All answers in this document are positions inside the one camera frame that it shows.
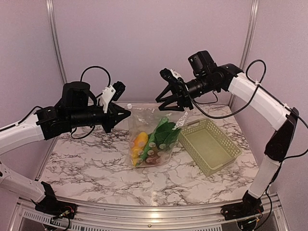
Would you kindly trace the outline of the clear zip top bag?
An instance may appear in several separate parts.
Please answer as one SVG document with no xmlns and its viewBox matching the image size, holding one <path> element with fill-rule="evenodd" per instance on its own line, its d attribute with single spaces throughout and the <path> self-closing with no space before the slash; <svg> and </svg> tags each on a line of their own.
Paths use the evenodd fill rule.
<svg viewBox="0 0 308 231">
<path fill-rule="evenodd" d="M 128 103 L 129 159 L 134 168 L 167 164 L 190 112 L 160 111 L 156 104 Z"/>
</svg>

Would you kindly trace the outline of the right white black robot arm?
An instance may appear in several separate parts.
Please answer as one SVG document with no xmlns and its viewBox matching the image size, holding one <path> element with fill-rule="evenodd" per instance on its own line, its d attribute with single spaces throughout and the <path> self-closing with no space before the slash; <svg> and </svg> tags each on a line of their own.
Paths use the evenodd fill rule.
<svg viewBox="0 0 308 231">
<path fill-rule="evenodd" d="M 293 140 L 299 118 L 296 108 L 289 108 L 267 90 L 261 81 L 252 80 L 247 71 L 233 64 L 218 66 L 208 51 L 199 51 L 188 58 L 194 79 L 184 82 L 182 76 L 173 69 L 164 68 L 160 76 L 168 85 L 158 95 L 161 111 L 192 110 L 197 106 L 195 98 L 221 90 L 241 98 L 246 106 L 251 106 L 262 115 L 275 130 L 266 145 L 265 156 L 258 173 L 239 203 L 224 205 L 221 209 L 226 219 L 248 216 L 257 211 L 261 196 L 276 180 L 282 163 Z"/>
</svg>

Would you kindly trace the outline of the brown bread bun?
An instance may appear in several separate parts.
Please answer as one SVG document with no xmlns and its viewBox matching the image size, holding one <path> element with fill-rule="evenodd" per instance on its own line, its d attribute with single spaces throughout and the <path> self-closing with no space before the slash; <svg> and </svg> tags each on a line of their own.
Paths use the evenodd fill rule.
<svg viewBox="0 0 308 231">
<path fill-rule="evenodd" d="M 146 158 L 145 163 L 148 165 L 158 165 L 162 161 L 161 157 L 158 155 L 150 155 Z"/>
</svg>

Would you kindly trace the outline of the green white bok choy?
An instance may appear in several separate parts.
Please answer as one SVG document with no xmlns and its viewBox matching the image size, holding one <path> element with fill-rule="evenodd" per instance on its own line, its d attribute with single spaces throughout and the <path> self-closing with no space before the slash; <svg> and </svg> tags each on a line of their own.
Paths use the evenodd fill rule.
<svg viewBox="0 0 308 231">
<path fill-rule="evenodd" d="M 163 117 L 154 131 L 148 135 L 149 139 L 141 156 L 142 162 L 137 166 L 151 166 L 145 163 L 146 158 L 150 155 L 161 157 L 162 161 L 158 165 L 166 164 L 171 158 L 172 150 L 180 132 L 181 128 L 176 123 L 169 121 L 167 117 Z"/>
</svg>

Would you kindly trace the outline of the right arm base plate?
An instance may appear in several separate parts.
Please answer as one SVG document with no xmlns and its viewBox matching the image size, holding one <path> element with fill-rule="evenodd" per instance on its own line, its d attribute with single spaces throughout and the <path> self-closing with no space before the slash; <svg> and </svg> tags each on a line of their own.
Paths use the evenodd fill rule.
<svg viewBox="0 0 308 231">
<path fill-rule="evenodd" d="M 250 205 L 245 205 L 244 202 L 239 202 L 223 205 L 220 212 L 225 220 L 232 220 L 261 214 L 264 212 L 264 208 L 260 203 L 255 207 L 251 207 Z"/>
</svg>

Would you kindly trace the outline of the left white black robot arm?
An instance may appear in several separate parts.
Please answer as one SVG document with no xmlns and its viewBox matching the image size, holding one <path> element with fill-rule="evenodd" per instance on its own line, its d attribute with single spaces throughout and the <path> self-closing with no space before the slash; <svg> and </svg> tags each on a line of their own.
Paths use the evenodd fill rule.
<svg viewBox="0 0 308 231">
<path fill-rule="evenodd" d="M 78 127 L 95 128 L 101 125 L 106 133 L 131 112 L 115 102 L 126 86 L 118 81 L 107 86 L 99 98 L 82 81 L 66 83 L 55 106 L 35 107 L 21 121 L 0 130 L 0 153 L 37 141 L 49 140 Z M 0 165 L 0 186 L 34 202 L 36 210 L 48 214 L 73 212 L 73 205 L 57 200 L 50 184 L 38 182 Z"/>
</svg>

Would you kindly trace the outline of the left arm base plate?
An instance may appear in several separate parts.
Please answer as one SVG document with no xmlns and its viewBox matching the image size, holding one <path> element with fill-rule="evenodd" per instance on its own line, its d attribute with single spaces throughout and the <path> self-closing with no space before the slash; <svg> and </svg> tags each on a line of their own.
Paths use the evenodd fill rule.
<svg viewBox="0 0 308 231">
<path fill-rule="evenodd" d="M 35 209 L 39 212 L 52 215 L 55 218 L 73 219 L 76 214 L 77 205 L 64 201 L 36 203 Z"/>
</svg>

